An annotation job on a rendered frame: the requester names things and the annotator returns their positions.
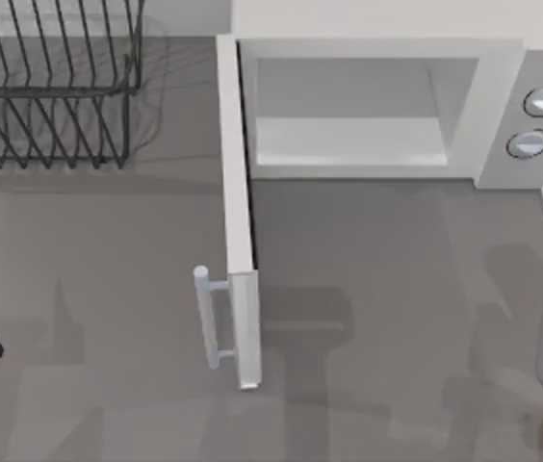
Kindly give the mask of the pale microwave oven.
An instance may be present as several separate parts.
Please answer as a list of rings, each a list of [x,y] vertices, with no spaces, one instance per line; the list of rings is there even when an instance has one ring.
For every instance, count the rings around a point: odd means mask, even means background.
[[[232,0],[256,179],[469,179],[537,190],[543,0]]]

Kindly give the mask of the white microwave door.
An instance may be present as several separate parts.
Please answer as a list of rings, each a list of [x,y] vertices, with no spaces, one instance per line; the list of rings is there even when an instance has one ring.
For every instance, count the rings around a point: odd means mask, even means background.
[[[241,390],[262,382],[258,270],[250,224],[238,43],[216,37],[227,283]]]

